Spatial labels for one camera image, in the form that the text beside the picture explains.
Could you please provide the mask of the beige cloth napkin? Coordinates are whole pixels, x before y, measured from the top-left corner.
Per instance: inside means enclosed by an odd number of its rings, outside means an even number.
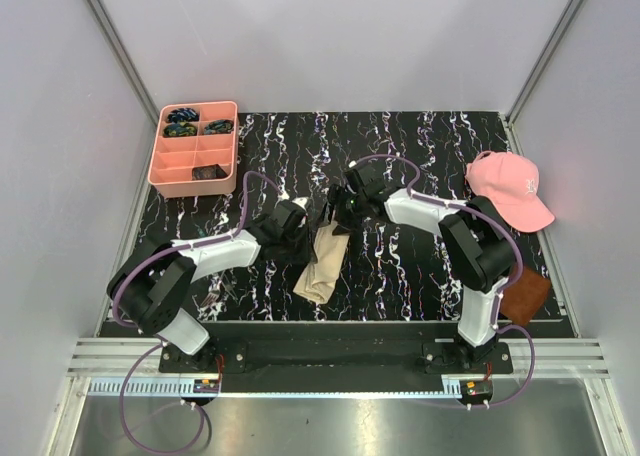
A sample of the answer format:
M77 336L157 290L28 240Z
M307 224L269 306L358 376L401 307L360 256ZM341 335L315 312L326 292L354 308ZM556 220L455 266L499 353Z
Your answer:
M294 293L316 304L326 304L334 293L346 254L349 234L334 235L336 222L320 227L314 241L316 261L299 277Z

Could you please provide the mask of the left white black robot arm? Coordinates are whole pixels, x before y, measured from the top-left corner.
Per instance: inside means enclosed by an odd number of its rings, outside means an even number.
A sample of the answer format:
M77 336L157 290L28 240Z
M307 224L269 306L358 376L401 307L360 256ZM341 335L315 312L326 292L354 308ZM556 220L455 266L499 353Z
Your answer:
M281 199L271 212L238 233L191 240L145 239L107 286L112 313L123 313L142 334L177 347L193 371L208 370L216 348L209 342L209 332L183 308L190 286L256 262L310 262L314 253L307 204L305 197Z

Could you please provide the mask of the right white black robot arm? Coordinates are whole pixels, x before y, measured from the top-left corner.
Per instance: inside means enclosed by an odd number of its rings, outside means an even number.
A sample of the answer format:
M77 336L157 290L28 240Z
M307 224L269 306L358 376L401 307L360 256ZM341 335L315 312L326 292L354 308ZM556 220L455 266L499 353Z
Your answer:
M499 333L498 315L504 292L524 269L521 252L486 197L449 200L413 189L418 179L401 186L377 172L376 155L350 163L342 182L330 186L320 213L323 225L336 235L355 233L365 219L409 226L439 237L446 248L454 278L462 284L459 342L454 360L466 372L476 372L490 359L487 344Z

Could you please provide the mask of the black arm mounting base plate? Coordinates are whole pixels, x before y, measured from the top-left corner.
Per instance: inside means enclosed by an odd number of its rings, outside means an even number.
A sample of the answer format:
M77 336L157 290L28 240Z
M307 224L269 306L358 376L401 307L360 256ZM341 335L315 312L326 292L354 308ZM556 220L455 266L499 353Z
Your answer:
M463 345L446 322L208 323L197 356L169 345L162 373L222 371L225 394L409 393L439 391L443 376L514 373L509 347Z

